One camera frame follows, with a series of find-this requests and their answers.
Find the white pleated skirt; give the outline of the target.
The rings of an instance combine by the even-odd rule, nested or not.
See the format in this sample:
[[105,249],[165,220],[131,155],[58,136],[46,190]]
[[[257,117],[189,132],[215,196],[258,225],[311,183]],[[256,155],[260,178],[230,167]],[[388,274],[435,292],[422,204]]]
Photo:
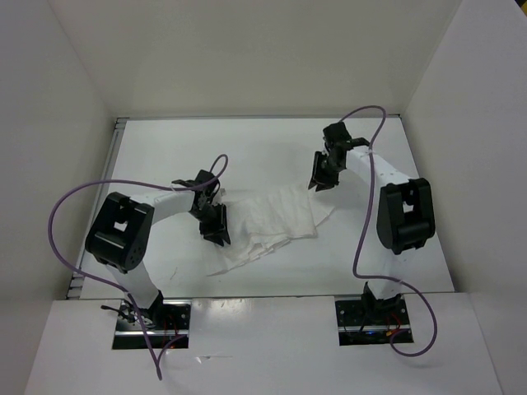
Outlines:
[[318,236],[317,227],[334,206],[317,198],[305,184],[292,184],[238,201],[222,198],[231,242],[217,248],[219,262],[209,266],[218,276],[256,261],[297,239]]

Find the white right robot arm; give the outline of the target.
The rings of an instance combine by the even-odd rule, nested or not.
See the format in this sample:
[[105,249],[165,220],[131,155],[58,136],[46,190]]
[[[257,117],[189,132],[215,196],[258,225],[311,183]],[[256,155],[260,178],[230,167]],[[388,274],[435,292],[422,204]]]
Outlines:
[[[351,171],[368,186],[366,218],[353,257],[352,274],[365,282],[361,314],[369,323],[380,323],[399,307],[403,279],[398,270],[412,250],[422,248],[436,232],[431,185],[412,179],[373,152],[363,138],[324,139],[315,153],[309,188],[329,190],[339,175]],[[368,235],[382,246],[385,256],[372,274],[358,272]]]

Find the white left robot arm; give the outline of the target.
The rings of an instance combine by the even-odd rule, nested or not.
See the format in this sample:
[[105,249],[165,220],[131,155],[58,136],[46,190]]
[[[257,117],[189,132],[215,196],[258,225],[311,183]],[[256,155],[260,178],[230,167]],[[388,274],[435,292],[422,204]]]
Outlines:
[[214,202],[220,185],[217,177],[200,170],[196,179],[178,180],[176,184],[186,189],[132,197],[109,194],[85,241],[86,251],[106,266],[117,284],[133,297],[137,305],[134,318],[148,329],[162,325],[170,317],[163,294],[153,284],[143,261],[152,226],[188,213],[198,221],[203,239],[221,247],[231,243],[226,206]]

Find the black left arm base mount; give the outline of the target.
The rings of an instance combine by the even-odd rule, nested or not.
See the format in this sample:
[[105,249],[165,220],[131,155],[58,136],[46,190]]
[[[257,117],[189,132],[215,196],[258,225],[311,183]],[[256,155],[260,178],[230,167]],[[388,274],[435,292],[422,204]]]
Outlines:
[[[189,326],[191,319],[190,300],[166,300],[167,315],[156,322],[143,318],[148,338],[154,350],[187,349],[189,347]],[[113,350],[147,349],[147,344],[139,324],[137,314],[127,300],[122,300],[117,309],[102,307],[117,314]]]

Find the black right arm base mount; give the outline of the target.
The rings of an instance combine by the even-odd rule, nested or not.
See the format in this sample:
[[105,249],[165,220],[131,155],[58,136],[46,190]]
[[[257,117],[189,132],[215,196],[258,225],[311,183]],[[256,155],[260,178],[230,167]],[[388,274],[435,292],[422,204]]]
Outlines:
[[394,344],[413,343],[410,320],[405,301],[394,311],[374,317],[358,299],[334,301],[340,346],[370,346],[389,344],[396,334]]

